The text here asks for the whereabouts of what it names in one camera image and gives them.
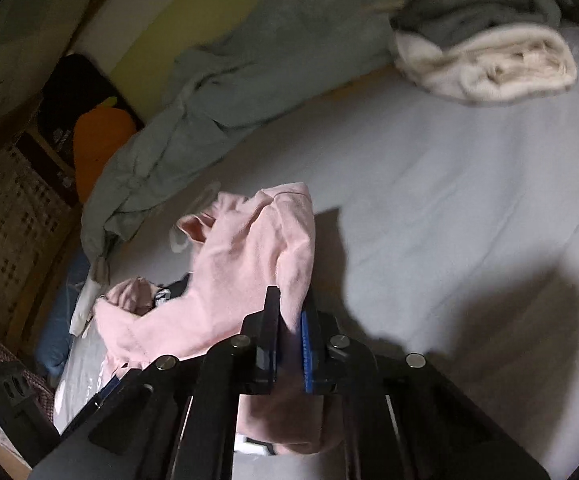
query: gray-green blanket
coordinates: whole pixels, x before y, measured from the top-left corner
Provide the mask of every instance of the gray-green blanket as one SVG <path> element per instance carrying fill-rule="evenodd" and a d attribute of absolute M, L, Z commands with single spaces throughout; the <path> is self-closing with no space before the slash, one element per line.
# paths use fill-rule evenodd
<path fill-rule="evenodd" d="M 393 27 L 447 46 L 510 22 L 557 27 L 555 0 L 262 0 L 216 43 L 184 51 L 164 109 L 119 149 L 82 215 L 94 261 L 259 126 L 393 61 Z"/>

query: bolt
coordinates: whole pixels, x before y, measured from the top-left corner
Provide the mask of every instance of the bolt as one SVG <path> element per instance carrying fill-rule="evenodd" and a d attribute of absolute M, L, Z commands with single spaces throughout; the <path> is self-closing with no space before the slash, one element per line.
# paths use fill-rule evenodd
<path fill-rule="evenodd" d="M 247 348 L 252 343 L 252 340 L 245 334 L 238 334 L 231 338 L 229 342 L 234 348 Z"/>
<path fill-rule="evenodd" d="M 425 357 L 420 354 L 407 354 L 405 362 L 410 368 L 423 368 L 427 364 Z"/>
<path fill-rule="evenodd" d="M 178 359 L 173 355 L 161 355 L 156 360 L 156 368 L 159 370 L 170 370 L 178 364 Z"/>
<path fill-rule="evenodd" d="M 349 337 L 342 334 L 335 335 L 330 339 L 330 345 L 339 350 L 347 348 L 349 346 Z"/>

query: orange plush toy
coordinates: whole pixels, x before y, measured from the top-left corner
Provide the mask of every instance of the orange plush toy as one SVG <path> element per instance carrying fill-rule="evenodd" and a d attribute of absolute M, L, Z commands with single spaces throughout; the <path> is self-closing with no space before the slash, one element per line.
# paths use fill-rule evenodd
<path fill-rule="evenodd" d="M 105 103 L 78 118 L 74 126 L 74 166 L 81 203 L 89 198 L 107 161 L 135 133 L 131 116 Z"/>

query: blue pillow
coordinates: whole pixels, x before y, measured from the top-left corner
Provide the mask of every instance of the blue pillow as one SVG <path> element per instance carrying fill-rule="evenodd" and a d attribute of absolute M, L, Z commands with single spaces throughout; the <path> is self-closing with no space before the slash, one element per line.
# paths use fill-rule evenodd
<path fill-rule="evenodd" d="M 54 306 L 36 344 L 34 357 L 47 371 L 51 383 L 60 378 L 69 357 L 72 344 L 69 325 L 89 269 L 89 260 L 82 247 L 79 247 L 69 264 L 67 277 L 56 293 Z"/>

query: bed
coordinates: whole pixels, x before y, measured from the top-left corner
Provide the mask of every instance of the bed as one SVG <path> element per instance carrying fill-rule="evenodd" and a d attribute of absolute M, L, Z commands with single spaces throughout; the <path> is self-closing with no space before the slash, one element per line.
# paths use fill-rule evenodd
<path fill-rule="evenodd" d="M 579 28 L 562 31 L 579 68 Z M 579 465 L 579 81 L 466 106 L 383 70 L 254 132 L 150 215 L 111 283 L 180 279 L 174 222 L 218 190 L 305 182 L 320 308 L 376 352 L 426 353 L 548 470 Z M 59 430 L 100 387 L 90 324 L 56 394 Z M 340 450 L 237 455 L 234 478 L 341 478 Z"/>

